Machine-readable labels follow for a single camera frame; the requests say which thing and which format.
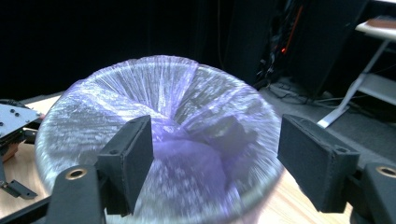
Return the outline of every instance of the bin liner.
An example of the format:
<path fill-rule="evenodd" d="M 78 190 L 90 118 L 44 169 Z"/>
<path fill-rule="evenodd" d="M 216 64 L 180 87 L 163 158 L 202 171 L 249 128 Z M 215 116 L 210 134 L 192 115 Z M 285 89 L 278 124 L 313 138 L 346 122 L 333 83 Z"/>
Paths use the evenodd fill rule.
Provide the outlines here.
<path fill-rule="evenodd" d="M 154 161 L 134 215 L 107 216 L 107 222 L 249 223 L 257 217 L 282 171 L 279 117 L 243 81 L 175 56 L 117 63 L 60 97 L 36 139 L 46 189 L 64 169 L 95 164 L 120 127 L 144 115 L 151 115 Z"/>

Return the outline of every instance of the gray floor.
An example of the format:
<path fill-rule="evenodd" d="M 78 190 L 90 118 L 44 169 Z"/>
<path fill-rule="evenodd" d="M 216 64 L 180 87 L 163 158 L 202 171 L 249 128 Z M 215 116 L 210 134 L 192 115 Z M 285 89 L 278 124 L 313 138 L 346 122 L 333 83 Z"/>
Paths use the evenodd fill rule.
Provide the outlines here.
<path fill-rule="evenodd" d="M 305 98 L 293 95 L 295 92 L 304 94 L 303 89 L 287 78 L 281 78 L 277 83 L 260 90 L 263 98 L 274 106 L 279 116 L 291 114 L 316 123 L 332 111 L 331 108 L 314 105 L 312 102 L 302 104 Z M 326 130 L 361 153 L 360 168 L 368 162 L 396 164 L 394 124 L 370 118 L 351 108 Z"/>

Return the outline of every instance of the light wood surface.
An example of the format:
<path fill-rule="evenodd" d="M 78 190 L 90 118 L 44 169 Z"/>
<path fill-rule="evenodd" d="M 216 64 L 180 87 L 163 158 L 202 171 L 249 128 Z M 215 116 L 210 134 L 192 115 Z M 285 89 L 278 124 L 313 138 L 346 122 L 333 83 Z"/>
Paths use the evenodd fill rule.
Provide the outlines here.
<path fill-rule="evenodd" d="M 29 106 L 47 113 L 58 97 L 36 102 Z M 14 158 L 5 164 L 7 181 L 16 179 L 38 196 L 33 200 L 13 198 L 0 190 L 0 218 L 23 207 L 38 202 L 48 193 L 44 190 L 35 168 L 35 149 L 32 145 L 20 144 Z M 301 193 L 293 177 L 285 170 L 262 210 L 259 223 L 348 223 L 351 207 L 344 214 L 321 214 Z"/>

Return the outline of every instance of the trash bag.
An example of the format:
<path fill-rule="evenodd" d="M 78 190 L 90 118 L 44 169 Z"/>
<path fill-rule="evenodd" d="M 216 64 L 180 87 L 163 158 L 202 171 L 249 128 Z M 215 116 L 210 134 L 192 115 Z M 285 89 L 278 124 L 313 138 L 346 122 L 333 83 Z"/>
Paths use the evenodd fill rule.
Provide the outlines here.
<path fill-rule="evenodd" d="M 126 121 L 145 115 L 154 161 L 134 215 L 108 223 L 244 222 L 280 176 L 280 119 L 258 92 L 219 69 L 152 56 L 99 70 L 54 104 L 35 150 L 47 190 L 61 171 L 95 164 Z"/>

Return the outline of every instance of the crumpled plastic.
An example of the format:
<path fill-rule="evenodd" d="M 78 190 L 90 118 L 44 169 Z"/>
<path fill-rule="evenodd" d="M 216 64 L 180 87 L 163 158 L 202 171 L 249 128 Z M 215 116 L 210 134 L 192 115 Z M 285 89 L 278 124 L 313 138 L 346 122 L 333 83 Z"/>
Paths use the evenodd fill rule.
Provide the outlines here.
<path fill-rule="evenodd" d="M 61 171 L 94 164 L 122 125 L 151 115 L 154 162 L 133 216 L 108 223 L 244 222 L 282 171 L 280 120 L 243 81 L 175 56 L 129 60 L 71 86 L 43 120 L 36 164 L 49 191 Z"/>

